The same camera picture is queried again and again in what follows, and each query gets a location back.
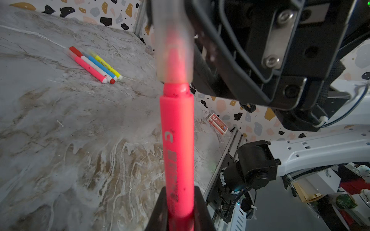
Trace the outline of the translucent greenish pen cap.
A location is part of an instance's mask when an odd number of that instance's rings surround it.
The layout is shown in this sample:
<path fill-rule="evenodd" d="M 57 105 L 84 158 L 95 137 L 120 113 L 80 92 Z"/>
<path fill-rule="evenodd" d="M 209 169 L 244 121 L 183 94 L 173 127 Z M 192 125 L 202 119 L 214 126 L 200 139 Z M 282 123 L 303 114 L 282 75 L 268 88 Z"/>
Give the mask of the translucent greenish pen cap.
<path fill-rule="evenodd" d="M 157 77 L 164 83 L 193 79 L 194 30 L 184 1 L 152 1 Z"/>

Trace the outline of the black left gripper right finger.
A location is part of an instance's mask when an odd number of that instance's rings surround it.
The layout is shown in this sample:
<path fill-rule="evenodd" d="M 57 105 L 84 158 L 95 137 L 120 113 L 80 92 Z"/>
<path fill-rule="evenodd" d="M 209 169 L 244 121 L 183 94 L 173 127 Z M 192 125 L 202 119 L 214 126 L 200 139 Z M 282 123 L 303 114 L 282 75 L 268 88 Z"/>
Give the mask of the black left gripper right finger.
<path fill-rule="evenodd" d="M 194 187 L 194 230 L 216 231 L 200 188 Z"/>

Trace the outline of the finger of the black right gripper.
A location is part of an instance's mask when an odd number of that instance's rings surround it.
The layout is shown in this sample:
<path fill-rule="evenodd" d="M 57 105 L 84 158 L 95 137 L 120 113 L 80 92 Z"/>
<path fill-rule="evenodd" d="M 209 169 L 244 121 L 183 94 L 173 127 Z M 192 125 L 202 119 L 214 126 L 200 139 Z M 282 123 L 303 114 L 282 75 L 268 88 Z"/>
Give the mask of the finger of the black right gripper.
<path fill-rule="evenodd" d="M 223 97 L 297 105 L 305 78 L 283 68 L 303 1 L 185 1 L 186 14 L 216 67 Z"/>

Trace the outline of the pink highlighter pen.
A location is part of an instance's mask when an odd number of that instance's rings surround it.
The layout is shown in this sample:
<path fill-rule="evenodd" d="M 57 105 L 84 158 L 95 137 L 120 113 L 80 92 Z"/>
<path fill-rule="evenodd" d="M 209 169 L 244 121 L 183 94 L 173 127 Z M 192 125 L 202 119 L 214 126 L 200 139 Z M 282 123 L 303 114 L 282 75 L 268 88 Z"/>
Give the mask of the pink highlighter pen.
<path fill-rule="evenodd" d="M 186 62 L 171 48 L 160 97 L 166 199 L 171 231 L 194 229 L 194 97 Z"/>
<path fill-rule="evenodd" d="M 102 82 L 103 84 L 108 83 L 103 75 L 96 71 L 90 64 L 87 63 L 87 61 L 85 61 L 85 56 L 78 49 L 72 46 L 69 48 L 65 48 L 64 52 L 100 82 Z"/>

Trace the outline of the yellow highlighter pen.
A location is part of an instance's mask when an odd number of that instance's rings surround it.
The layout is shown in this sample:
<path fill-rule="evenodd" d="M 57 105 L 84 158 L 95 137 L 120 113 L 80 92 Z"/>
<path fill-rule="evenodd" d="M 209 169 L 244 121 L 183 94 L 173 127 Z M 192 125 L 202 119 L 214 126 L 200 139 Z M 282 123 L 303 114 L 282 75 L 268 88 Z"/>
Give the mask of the yellow highlighter pen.
<path fill-rule="evenodd" d="M 97 53 L 95 53 L 91 49 L 87 49 L 87 52 L 95 59 L 97 60 L 100 64 L 102 64 L 105 68 L 107 68 L 110 72 L 112 72 L 118 80 L 123 80 L 123 76 L 116 71 L 111 65 L 109 65 L 103 58 L 101 58 Z"/>

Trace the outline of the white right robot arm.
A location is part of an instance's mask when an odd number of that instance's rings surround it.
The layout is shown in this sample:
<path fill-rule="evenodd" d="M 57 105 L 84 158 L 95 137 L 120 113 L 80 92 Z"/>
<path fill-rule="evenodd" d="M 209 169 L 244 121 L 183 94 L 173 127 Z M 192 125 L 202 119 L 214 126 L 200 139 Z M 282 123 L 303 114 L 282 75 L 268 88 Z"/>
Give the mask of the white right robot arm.
<path fill-rule="evenodd" d="M 185 1 L 199 37 L 194 85 L 273 110 L 290 131 L 359 130 L 297 141 L 250 141 L 222 157 L 205 201 L 230 222 L 238 201 L 299 170 L 370 159 L 370 85 L 340 83 L 341 61 L 370 36 L 369 1 Z"/>

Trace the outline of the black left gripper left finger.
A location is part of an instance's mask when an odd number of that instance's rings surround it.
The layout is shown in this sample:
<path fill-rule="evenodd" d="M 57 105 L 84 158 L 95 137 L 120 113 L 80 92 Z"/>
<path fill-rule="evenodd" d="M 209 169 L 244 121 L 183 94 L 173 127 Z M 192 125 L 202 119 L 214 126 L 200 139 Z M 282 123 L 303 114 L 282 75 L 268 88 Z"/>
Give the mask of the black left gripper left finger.
<path fill-rule="evenodd" d="M 167 231 L 168 230 L 168 206 L 166 187 L 161 189 L 151 217 L 144 231 Z"/>

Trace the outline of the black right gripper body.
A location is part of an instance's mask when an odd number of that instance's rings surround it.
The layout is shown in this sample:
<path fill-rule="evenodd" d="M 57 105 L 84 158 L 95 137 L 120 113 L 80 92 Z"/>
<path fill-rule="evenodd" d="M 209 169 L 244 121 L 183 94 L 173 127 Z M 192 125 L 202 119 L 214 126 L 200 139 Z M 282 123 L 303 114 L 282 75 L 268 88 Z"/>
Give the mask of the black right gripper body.
<path fill-rule="evenodd" d="M 367 124 L 369 84 L 344 84 L 339 77 L 345 72 L 344 57 L 370 36 L 369 1 L 303 2 L 283 68 L 285 76 L 305 78 L 301 98 L 297 105 L 265 106 L 272 108 L 283 127 L 290 131 Z M 220 95 L 226 85 L 209 60 L 199 35 L 195 44 L 193 84 L 201 93 L 236 100 Z M 241 105 L 248 112 L 258 106 Z"/>

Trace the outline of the white marker pen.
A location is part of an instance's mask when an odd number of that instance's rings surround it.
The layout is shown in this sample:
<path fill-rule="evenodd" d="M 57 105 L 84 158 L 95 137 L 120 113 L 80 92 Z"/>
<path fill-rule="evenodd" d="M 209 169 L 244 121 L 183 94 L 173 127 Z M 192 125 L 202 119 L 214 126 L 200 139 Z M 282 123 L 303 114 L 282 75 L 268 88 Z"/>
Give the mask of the white marker pen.
<path fill-rule="evenodd" d="M 86 57 L 83 53 L 81 53 L 77 48 L 71 46 L 68 48 L 68 51 L 71 52 L 73 55 L 73 60 L 78 63 L 81 67 L 87 70 L 90 74 L 92 74 L 97 80 L 101 83 L 106 84 L 115 84 L 115 79 L 106 71 L 104 71 L 100 66 L 98 66 L 95 62 L 93 62 L 90 57 Z"/>

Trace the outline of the blue highlighter pen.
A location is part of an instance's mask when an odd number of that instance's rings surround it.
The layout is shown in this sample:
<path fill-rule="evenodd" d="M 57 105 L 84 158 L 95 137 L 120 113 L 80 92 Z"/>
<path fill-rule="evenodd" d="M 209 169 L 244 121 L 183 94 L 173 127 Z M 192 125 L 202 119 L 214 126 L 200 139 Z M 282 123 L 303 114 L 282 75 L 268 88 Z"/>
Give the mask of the blue highlighter pen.
<path fill-rule="evenodd" d="M 109 83 L 114 84 L 118 80 L 118 78 L 112 72 L 100 64 L 87 52 L 83 51 L 82 54 L 85 56 L 85 61 L 87 61 L 87 63 L 90 64 L 96 71 L 103 75 Z"/>

